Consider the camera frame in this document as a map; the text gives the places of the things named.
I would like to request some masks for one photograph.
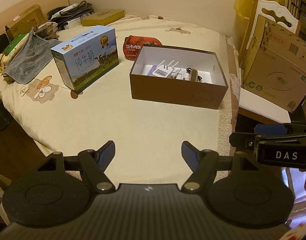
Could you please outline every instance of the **open shoe box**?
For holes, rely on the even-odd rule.
[[[182,77],[195,68],[202,82],[147,76],[153,65],[179,62]],[[182,47],[144,44],[129,74],[133,99],[218,109],[228,89],[214,52]]]

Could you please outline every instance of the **purple object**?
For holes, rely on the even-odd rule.
[[[148,76],[154,76],[152,73],[153,73],[154,70],[156,70],[156,67],[157,67],[157,65],[152,66],[151,70],[148,73]]]

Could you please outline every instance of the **bed sheet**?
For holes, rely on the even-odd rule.
[[[197,25],[156,16],[126,16],[110,26],[116,31],[120,64],[78,99],[70,97],[54,60],[27,85],[7,84],[0,75],[0,98],[46,156],[53,151],[77,155],[113,140],[116,155],[105,174],[116,186],[123,182],[177,183],[181,187],[191,174],[181,157],[183,141],[198,149],[229,154],[231,89],[218,110],[134,100],[129,84],[133,61],[124,57],[124,39],[130,35],[148,36],[163,45],[215,52],[230,84],[226,37]],[[78,26],[62,31],[59,39],[67,40],[86,29]],[[48,76],[52,89],[44,97],[35,98],[36,87]],[[166,118],[165,113],[172,114]]]

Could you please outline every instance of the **gray cloth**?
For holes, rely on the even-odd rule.
[[[31,31],[25,45],[4,69],[19,84],[27,84],[53,59],[51,48],[61,41],[46,41]]]

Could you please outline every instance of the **flat cardboard box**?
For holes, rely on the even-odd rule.
[[[12,41],[20,34],[29,33],[32,27],[39,26],[46,22],[42,9],[35,4],[21,14],[17,15],[5,27],[8,38]]]
[[[77,94],[119,64],[115,29],[94,26],[51,49],[64,84]]]
[[[262,15],[242,68],[244,89],[289,112],[306,95],[306,44]]]
[[[103,10],[81,19],[83,26],[108,25],[125,17],[123,10]]]
[[[195,68],[202,82],[147,76],[153,65],[179,62],[176,68]],[[133,99],[218,109],[228,89],[214,52],[144,44],[129,74]]]

